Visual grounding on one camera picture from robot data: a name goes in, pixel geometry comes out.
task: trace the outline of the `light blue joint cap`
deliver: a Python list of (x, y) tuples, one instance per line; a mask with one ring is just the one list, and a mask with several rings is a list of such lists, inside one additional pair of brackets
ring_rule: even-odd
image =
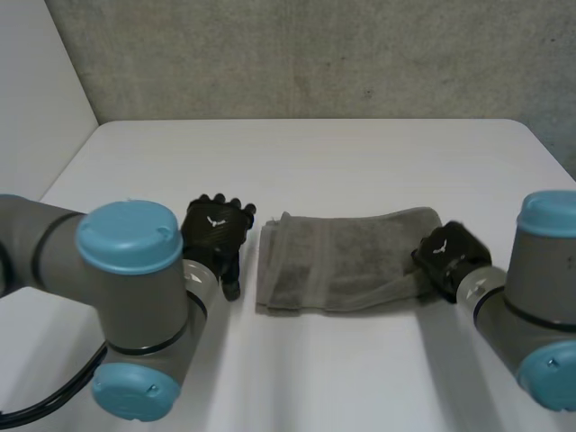
[(146, 275), (182, 255), (176, 216), (150, 201), (113, 202), (87, 214), (76, 231), (76, 246), (92, 266), (117, 275)]
[(174, 379), (139, 364), (108, 363), (99, 366), (92, 395), (103, 410), (126, 420), (162, 419), (180, 396)]
[(576, 238), (576, 191), (531, 193), (522, 203), (517, 225), (537, 236)]
[(538, 348), (516, 375), (518, 384), (549, 410), (576, 410), (576, 340)]

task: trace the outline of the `black cable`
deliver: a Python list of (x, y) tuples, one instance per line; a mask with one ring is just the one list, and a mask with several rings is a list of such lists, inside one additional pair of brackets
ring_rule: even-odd
[(15, 412), (3, 414), (0, 412), (0, 429), (18, 428), (19, 426), (27, 425), (33, 421), (42, 419), (58, 408), (62, 407), (66, 402), (72, 399), (80, 390), (82, 390), (92, 377), (96, 368), (106, 357), (106, 344), (102, 344), (96, 353), (92, 356), (88, 363), (74, 375), (70, 381), (60, 387), (57, 391), (52, 393), (48, 398), (40, 402)]

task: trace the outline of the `table surface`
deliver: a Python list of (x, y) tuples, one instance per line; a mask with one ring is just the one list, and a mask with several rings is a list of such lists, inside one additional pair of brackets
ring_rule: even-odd
[[(90, 212), (163, 203), (182, 221), (202, 193), (253, 202), (243, 297), (218, 301), (173, 411), (113, 418), (87, 390), (22, 430), (573, 431), (538, 407), (442, 302), (372, 318), (255, 314), (259, 229), (284, 211), (363, 217), (430, 206), (506, 267), (522, 199), (574, 182), (525, 126), (504, 120), (120, 121), (100, 127), (44, 202)], [(94, 312), (32, 289), (0, 302), (0, 403), (53, 392), (101, 343)]]

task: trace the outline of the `gray towel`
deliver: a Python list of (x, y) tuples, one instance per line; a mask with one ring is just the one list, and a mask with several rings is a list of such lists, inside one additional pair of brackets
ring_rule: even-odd
[(262, 228), (256, 309), (357, 312), (430, 294), (410, 253), (440, 225), (429, 208), (360, 219), (284, 213)]

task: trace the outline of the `gray concrete wall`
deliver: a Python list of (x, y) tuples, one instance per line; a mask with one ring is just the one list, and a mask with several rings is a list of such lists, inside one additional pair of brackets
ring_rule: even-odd
[(510, 118), (576, 175), (574, 0), (47, 0), (100, 122)]

